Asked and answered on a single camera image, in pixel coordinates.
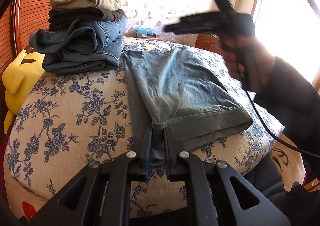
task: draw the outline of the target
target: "black metal frame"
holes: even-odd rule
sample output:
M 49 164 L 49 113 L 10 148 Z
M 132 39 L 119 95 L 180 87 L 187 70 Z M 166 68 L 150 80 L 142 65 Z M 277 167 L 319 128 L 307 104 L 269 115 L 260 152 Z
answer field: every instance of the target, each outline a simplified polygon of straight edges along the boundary
M 87 164 L 27 225 L 130 225 L 131 181 L 148 180 L 151 140 L 152 130 L 147 129 L 144 139 L 134 143 L 133 151 L 108 163 Z M 164 129 L 164 145 L 168 179 L 186 185 L 189 225 L 290 225 L 280 210 L 226 162 L 206 163 L 184 151 L 170 127 Z M 14 216 L 3 218 L 5 225 L 22 226 Z

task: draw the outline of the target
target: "stack of folded clothes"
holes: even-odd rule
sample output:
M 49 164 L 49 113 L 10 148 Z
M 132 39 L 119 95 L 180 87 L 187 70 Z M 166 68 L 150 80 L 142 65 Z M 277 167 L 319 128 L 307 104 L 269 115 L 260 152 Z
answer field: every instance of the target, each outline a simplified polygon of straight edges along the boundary
M 122 32 L 128 17 L 125 0 L 50 0 L 49 30 L 29 44 L 45 54 L 43 69 L 58 75 L 119 67 Z

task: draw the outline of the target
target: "floral upholstery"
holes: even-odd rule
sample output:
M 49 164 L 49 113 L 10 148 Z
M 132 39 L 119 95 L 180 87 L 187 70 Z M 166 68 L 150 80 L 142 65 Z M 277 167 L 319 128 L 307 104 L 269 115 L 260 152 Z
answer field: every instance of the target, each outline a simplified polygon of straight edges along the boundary
M 168 50 L 179 44 L 125 38 L 130 49 Z M 220 55 L 190 48 L 214 71 L 252 116 L 252 126 L 194 151 L 202 160 L 225 160 L 239 173 L 250 171 L 273 145 L 241 84 L 230 78 Z M 11 176 L 45 199 L 54 196 L 91 160 L 114 160 L 131 149 L 134 135 L 123 62 L 111 71 L 57 77 L 44 73 L 17 115 L 6 149 Z M 266 125 L 279 136 L 283 126 L 258 107 Z M 148 182 L 133 182 L 131 217 L 186 206 L 183 182 L 169 182 L 165 167 L 153 167 Z

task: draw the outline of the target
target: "red object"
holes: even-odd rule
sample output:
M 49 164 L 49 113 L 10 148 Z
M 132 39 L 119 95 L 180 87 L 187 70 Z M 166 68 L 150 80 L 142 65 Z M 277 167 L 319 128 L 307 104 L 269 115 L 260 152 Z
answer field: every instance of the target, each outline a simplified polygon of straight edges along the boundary
M 156 34 L 145 34 L 145 33 L 138 33 L 137 38 L 156 38 Z
M 7 192 L 5 190 L 5 184 L 4 184 L 3 160 L 4 160 L 5 149 L 9 141 L 11 129 L 12 129 L 12 125 L 9 127 L 4 139 L 0 142 L 0 194 L 2 195 L 2 197 L 7 203 L 8 203 L 8 199 L 7 199 Z
M 22 209 L 28 221 L 30 221 L 31 218 L 37 213 L 34 207 L 27 202 L 22 202 Z
M 302 186 L 305 186 L 307 177 L 308 177 L 308 175 L 307 175 L 307 173 L 305 173 Z

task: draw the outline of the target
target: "bright window light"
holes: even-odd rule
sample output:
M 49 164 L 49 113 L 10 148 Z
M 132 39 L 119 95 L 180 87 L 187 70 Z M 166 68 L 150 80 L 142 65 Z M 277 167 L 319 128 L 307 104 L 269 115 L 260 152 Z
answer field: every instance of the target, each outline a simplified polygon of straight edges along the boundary
M 312 83 L 320 66 L 320 20 L 306 0 L 262 0 L 256 36 Z

